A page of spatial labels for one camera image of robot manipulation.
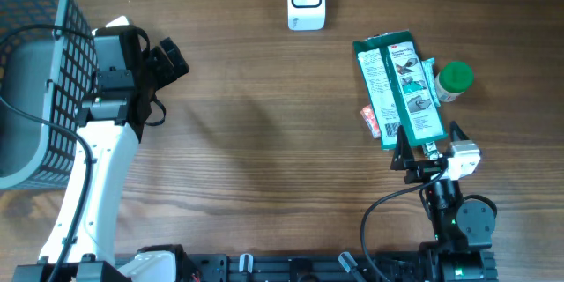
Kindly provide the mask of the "green lid jar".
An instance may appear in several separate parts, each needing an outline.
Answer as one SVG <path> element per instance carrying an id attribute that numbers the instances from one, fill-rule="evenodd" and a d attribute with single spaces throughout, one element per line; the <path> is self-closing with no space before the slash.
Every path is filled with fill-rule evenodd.
<path id="1" fill-rule="evenodd" d="M 460 61 L 447 64 L 434 80 L 439 101 L 454 101 L 470 88 L 473 81 L 474 73 L 468 64 Z"/>

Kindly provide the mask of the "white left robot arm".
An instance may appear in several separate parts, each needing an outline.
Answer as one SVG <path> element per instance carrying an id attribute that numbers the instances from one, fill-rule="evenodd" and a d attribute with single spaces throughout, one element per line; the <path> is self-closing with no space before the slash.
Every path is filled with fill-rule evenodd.
<path id="1" fill-rule="evenodd" d="M 116 267 L 114 237 L 124 178 L 148 126 L 156 92 L 189 72 L 169 38 L 142 48 L 139 29 L 94 38 L 96 87 L 78 103 L 76 138 L 63 204 L 35 264 L 20 265 L 16 281 L 191 281 L 197 267 L 180 245 L 141 248 Z"/>

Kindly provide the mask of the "green 3M cleaner package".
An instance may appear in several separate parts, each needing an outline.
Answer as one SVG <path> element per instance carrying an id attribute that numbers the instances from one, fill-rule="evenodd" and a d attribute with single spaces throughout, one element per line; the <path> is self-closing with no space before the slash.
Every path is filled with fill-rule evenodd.
<path id="1" fill-rule="evenodd" d="M 396 146 L 399 128 L 404 129 L 410 146 L 447 136 L 410 32 L 385 33 L 354 41 L 352 46 L 383 150 Z"/>

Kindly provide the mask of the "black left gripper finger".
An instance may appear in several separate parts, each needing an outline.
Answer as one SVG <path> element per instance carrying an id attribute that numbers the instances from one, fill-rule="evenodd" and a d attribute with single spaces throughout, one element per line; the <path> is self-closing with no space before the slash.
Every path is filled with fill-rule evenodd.
<path id="1" fill-rule="evenodd" d="M 147 69 L 156 91 L 174 82 L 174 66 L 160 47 L 149 52 Z"/>
<path id="2" fill-rule="evenodd" d="M 169 60 L 168 70 L 165 74 L 166 80 L 176 80 L 189 73 L 189 65 L 182 56 L 178 46 L 170 37 L 162 40 L 160 42 L 160 46 L 166 53 L 167 59 Z"/>

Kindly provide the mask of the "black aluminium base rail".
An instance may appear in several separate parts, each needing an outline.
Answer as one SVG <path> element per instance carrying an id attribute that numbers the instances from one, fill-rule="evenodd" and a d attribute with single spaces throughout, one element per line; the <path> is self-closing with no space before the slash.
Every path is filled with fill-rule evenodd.
<path id="1" fill-rule="evenodd" d="M 202 282 L 299 282 L 299 281 L 482 281 L 499 279 L 492 252 L 441 254 L 382 252 L 372 260 L 379 276 L 363 255 L 339 256 L 240 256 L 192 254 L 189 274 L 183 281 Z"/>

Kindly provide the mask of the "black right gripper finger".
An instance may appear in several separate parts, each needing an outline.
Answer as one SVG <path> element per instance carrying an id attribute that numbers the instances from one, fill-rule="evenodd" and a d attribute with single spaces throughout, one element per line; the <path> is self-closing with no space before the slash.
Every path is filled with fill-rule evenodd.
<path id="1" fill-rule="evenodd" d="M 462 131 L 462 129 L 456 123 L 456 121 L 452 121 L 449 124 L 449 129 L 450 129 L 450 140 L 452 142 L 469 141 L 470 140 L 470 138 Z"/>
<path id="2" fill-rule="evenodd" d="M 392 161 L 391 168 L 413 168 L 415 166 L 415 159 L 410 147 L 408 137 L 405 133 L 404 127 L 400 125 L 397 128 L 397 141 Z"/>

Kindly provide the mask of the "orange tissue packet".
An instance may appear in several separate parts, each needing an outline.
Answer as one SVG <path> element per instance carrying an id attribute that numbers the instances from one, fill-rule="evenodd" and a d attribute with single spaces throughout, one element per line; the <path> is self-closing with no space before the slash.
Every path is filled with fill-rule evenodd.
<path id="1" fill-rule="evenodd" d="M 374 139 L 378 139 L 381 137 L 382 133 L 380 130 L 380 127 L 378 125 L 378 122 L 375 118 L 375 112 L 372 108 L 371 105 L 367 105 L 365 106 L 361 111 L 360 114 L 363 118 L 363 120 L 365 121 L 365 123 L 367 124 L 367 127 L 369 128 L 372 137 Z"/>

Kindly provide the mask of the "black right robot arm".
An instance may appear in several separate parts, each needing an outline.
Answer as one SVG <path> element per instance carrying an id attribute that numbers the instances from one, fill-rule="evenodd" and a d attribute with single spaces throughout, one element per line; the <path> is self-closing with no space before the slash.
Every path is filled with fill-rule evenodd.
<path id="1" fill-rule="evenodd" d="M 404 182 L 414 184 L 434 240 L 423 242 L 411 256 L 394 266 L 396 276 L 411 281 L 487 281 L 496 278 L 494 261 L 487 254 L 497 218 L 493 201 L 481 195 L 465 196 L 459 182 L 473 174 L 481 150 L 450 124 L 450 143 L 436 159 L 416 160 L 404 128 L 397 129 L 397 143 L 390 168 L 405 171 Z"/>

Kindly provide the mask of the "mint flushable wipes pack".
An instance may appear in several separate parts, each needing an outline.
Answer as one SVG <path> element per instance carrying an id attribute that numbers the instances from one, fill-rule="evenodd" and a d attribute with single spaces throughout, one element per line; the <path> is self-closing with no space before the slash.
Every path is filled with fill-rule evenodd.
<path id="1" fill-rule="evenodd" d="M 429 93 L 431 95 L 431 99 L 433 100 L 434 105 L 437 108 L 439 108 L 441 106 L 441 103 L 438 99 L 438 95 L 437 95 L 437 92 L 436 92 L 436 86 L 435 86 L 435 83 L 434 83 L 434 70 L 433 70 L 434 63 L 435 63 L 435 60 L 433 58 L 429 58 L 429 59 L 421 62 L 421 67 L 422 67 L 422 70 L 424 71 L 424 74 L 425 74 L 425 78 L 426 78 Z"/>

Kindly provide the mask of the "green narrow box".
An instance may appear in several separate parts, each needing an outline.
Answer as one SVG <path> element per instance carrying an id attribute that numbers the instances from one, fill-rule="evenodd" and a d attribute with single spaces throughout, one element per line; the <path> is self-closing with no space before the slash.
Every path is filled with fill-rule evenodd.
<path id="1" fill-rule="evenodd" d="M 422 145 L 422 151 L 429 160 L 437 160 L 441 157 L 435 142 L 428 142 Z"/>

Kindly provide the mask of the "grey mesh shopping basket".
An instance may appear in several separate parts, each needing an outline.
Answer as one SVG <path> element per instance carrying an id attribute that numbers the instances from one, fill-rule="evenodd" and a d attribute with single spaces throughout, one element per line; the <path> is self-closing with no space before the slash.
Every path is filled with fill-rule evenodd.
<path id="1" fill-rule="evenodd" d="M 76 140 L 21 110 L 74 130 L 75 110 L 93 91 L 97 56 L 75 0 L 1 0 L 1 187 L 57 189 L 67 185 Z"/>

